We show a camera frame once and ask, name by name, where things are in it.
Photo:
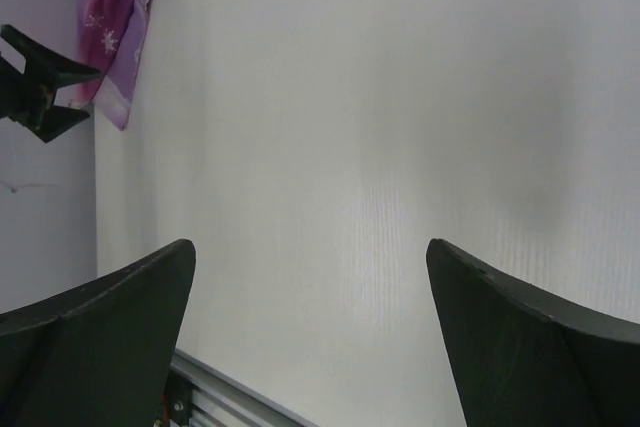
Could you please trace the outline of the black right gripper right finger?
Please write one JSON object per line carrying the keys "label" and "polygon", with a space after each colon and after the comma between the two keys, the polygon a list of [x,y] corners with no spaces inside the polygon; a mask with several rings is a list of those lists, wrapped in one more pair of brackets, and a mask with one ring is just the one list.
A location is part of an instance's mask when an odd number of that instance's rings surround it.
{"label": "black right gripper right finger", "polygon": [[469,426],[636,426],[639,326],[519,280],[443,239],[426,264]]}

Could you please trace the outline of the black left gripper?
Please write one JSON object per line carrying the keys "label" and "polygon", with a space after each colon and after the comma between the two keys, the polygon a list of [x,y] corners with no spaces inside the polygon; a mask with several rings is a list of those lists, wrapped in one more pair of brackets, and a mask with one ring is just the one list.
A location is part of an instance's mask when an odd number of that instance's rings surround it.
{"label": "black left gripper", "polygon": [[49,143],[88,120],[86,110],[54,106],[55,90],[102,78],[102,72],[39,44],[9,24],[1,38],[24,59],[19,71],[1,57],[1,118],[20,123]]}

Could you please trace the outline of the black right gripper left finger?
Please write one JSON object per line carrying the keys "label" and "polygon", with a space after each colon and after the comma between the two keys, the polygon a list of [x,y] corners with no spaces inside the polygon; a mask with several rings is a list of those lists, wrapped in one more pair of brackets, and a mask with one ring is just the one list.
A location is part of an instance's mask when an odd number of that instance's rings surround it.
{"label": "black right gripper left finger", "polygon": [[195,273],[179,239],[1,316],[4,426],[151,426]]}

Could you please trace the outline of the purple princess placemat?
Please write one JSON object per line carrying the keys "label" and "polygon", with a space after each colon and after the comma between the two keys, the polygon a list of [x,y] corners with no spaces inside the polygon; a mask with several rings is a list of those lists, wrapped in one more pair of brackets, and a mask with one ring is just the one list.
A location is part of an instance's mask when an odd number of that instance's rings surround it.
{"label": "purple princess placemat", "polygon": [[80,84],[73,105],[91,104],[119,130],[129,122],[152,0],[78,0],[77,60],[101,76]]}

